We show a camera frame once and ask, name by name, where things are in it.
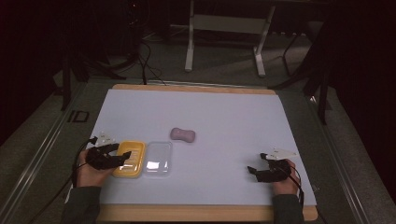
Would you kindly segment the metal floor rail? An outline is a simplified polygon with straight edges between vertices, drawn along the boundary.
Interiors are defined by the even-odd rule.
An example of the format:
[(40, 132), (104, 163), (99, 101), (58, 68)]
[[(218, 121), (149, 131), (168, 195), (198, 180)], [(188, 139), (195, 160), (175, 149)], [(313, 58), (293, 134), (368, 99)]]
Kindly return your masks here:
[(341, 188), (357, 224), (370, 224), (368, 196), (363, 181), (376, 175), (371, 159), (338, 98), (330, 94), (325, 103), (321, 130), (332, 155)]
[(66, 123), (67, 118), (71, 115), (72, 109), (75, 106), (78, 97), (84, 91), (85, 87), (86, 83), (78, 83), (73, 89), (71, 102), (65, 110), (58, 111), (56, 120), (51, 123), (50, 129), (46, 133), (46, 136), (40, 142), (39, 147), (30, 157), (29, 161), (25, 163), (25, 166), (13, 185), (12, 190), (5, 198), (4, 202), (0, 204), (0, 224), (9, 224), (10, 220), (14, 216), (17, 207), (35, 180), (37, 172), (41, 168), (45, 158), (50, 153), (52, 146), (61, 132), (61, 129)]

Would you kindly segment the white metal stand frame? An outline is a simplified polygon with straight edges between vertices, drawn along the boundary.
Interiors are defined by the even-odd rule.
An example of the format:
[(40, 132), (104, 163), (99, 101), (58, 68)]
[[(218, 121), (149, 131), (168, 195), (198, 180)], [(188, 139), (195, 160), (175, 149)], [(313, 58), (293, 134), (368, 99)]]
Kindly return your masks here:
[(191, 72), (193, 68), (194, 57), (194, 31), (215, 31), (227, 33), (240, 33), (259, 35), (260, 41), (253, 47), (252, 52), (254, 62), (259, 77), (265, 77), (264, 61), (262, 58), (262, 49), (269, 34), (272, 19), (274, 17), (276, 6), (269, 6), (265, 19), (230, 17), (219, 15), (197, 14), (194, 5), (198, 0), (187, 0), (189, 2), (189, 24), (188, 29), (188, 45), (185, 59), (184, 70)]

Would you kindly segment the white table mat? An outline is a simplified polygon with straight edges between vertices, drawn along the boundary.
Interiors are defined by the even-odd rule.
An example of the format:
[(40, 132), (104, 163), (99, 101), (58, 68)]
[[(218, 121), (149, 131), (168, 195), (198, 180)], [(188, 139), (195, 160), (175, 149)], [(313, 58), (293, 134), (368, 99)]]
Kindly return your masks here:
[(248, 168), (265, 169), (263, 152), (297, 149), (275, 94), (110, 90), (93, 131), (150, 143), (169, 141), (174, 128), (196, 137), (173, 142), (170, 173), (111, 176), (102, 203), (269, 205), (271, 186)]

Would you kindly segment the person's right hand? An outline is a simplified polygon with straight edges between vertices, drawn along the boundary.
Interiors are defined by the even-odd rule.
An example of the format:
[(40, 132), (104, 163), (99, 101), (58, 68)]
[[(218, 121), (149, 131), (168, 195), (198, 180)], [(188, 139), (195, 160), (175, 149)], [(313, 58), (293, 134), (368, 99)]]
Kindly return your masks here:
[(290, 165), (290, 177), (280, 182), (272, 184), (275, 196), (277, 195), (296, 195), (299, 191), (300, 179), (295, 173), (295, 164), (288, 160)]

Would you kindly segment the clear plastic lid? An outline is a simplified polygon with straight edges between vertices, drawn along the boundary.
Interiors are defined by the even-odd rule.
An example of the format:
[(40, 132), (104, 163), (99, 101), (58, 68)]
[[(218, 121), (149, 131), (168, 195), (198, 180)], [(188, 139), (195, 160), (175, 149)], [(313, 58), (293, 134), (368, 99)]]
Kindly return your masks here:
[(173, 145), (171, 142), (150, 142), (143, 172), (149, 178), (165, 178), (172, 171)]

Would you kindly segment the yellow soap dish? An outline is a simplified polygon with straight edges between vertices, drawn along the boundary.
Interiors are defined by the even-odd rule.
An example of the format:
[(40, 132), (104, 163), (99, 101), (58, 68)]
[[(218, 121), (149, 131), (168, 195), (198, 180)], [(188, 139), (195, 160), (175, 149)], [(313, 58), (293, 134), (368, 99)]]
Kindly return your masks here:
[(135, 178), (142, 171), (143, 161), (146, 152), (146, 144), (140, 141), (123, 141), (117, 150), (117, 156), (130, 153), (130, 157), (124, 164), (114, 170), (115, 177)]

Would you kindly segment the black metal stand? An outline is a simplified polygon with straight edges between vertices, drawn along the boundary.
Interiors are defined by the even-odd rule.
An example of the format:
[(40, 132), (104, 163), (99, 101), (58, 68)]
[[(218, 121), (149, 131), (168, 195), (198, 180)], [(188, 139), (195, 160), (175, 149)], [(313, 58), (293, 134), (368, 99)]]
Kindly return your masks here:
[(311, 74), (305, 83), (303, 92), (305, 96), (313, 97), (319, 91), (318, 117), (323, 125), (326, 125), (325, 110), (329, 88), (329, 72), (315, 72)]

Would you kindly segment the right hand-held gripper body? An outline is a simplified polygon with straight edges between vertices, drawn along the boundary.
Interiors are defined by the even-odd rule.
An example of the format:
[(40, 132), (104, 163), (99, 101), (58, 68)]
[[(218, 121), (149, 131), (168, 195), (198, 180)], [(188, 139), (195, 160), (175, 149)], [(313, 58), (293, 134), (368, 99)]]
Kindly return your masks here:
[(290, 176), (290, 165), (288, 159), (297, 156), (296, 152), (287, 151), (281, 148), (274, 148), (268, 154), (268, 170), (258, 171), (256, 177), (259, 182), (273, 183), (287, 179)]

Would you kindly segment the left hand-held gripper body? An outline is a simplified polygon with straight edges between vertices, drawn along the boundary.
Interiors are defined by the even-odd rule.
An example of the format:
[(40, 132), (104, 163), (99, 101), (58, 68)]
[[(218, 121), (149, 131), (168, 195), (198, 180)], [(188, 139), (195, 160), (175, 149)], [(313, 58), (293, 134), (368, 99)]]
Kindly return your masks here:
[(105, 153), (106, 145), (117, 144), (115, 140), (106, 133), (99, 133), (93, 147), (88, 149), (86, 162), (96, 170), (106, 170), (119, 167), (117, 157), (110, 153)]

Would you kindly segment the person's left hand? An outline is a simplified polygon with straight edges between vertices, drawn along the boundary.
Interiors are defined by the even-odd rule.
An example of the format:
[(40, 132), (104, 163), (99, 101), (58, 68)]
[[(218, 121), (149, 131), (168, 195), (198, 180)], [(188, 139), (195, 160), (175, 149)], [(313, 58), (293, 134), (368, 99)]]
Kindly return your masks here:
[(88, 151), (83, 150), (79, 154), (79, 168), (77, 169), (76, 187), (102, 187), (106, 179), (112, 175), (114, 168), (96, 170), (86, 163)]

